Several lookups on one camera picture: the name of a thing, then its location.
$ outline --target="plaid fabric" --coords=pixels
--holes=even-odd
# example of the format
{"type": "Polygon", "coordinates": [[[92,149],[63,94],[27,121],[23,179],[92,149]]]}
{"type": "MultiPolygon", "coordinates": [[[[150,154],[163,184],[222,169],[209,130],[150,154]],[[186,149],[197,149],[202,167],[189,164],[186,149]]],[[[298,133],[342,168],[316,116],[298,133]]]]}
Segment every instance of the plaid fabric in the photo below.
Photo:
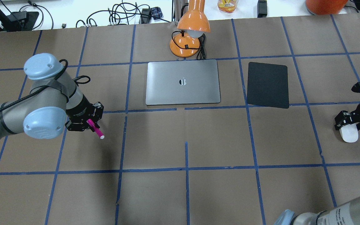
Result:
{"type": "Polygon", "coordinates": [[[160,10],[160,7],[153,7],[151,8],[152,17],[154,20],[162,18],[162,11],[160,10]]]}

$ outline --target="silver laptop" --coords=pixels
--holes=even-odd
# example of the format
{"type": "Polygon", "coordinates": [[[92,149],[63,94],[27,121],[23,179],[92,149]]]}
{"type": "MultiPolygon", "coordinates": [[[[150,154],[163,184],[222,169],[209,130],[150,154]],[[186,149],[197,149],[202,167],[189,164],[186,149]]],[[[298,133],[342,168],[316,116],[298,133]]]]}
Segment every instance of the silver laptop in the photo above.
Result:
{"type": "Polygon", "coordinates": [[[145,104],[219,103],[216,60],[150,62],[145,104]]]}

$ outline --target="light bulb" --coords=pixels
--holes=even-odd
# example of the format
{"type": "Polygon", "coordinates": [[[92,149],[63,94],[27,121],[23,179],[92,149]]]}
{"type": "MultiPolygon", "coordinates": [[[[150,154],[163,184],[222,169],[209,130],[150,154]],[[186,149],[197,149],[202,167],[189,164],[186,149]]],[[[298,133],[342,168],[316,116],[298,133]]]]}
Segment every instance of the light bulb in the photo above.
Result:
{"type": "Polygon", "coordinates": [[[199,31],[199,30],[187,30],[187,33],[192,38],[198,38],[198,37],[201,37],[204,34],[203,31],[199,31]]]}

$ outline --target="pink marker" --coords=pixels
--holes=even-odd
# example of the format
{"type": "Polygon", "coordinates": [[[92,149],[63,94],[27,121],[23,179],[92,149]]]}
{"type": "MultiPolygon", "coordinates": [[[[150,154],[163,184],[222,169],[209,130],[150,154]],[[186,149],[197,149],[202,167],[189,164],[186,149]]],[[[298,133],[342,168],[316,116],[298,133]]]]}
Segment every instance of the pink marker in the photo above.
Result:
{"type": "Polygon", "coordinates": [[[88,119],[87,123],[90,125],[90,127],[94,129],[98,137],[100,137],[101,139],[105,138],[104,134],[95,126],[94,122],[91,119],[88,119]]]}

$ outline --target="apple logo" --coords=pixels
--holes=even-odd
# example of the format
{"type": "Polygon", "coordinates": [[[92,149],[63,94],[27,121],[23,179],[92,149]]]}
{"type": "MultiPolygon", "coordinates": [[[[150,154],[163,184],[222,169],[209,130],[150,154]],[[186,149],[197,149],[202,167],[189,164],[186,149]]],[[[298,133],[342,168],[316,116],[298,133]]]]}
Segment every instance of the apple logo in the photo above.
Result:
{"type": "Polygon", "coordinates": [[[181,86],[186,85],[186,84],[187,84],[187,83],[186,83],[186,78],[183,77],[183,79],[179,80],[179,84],[180,84],[181,86]]]}

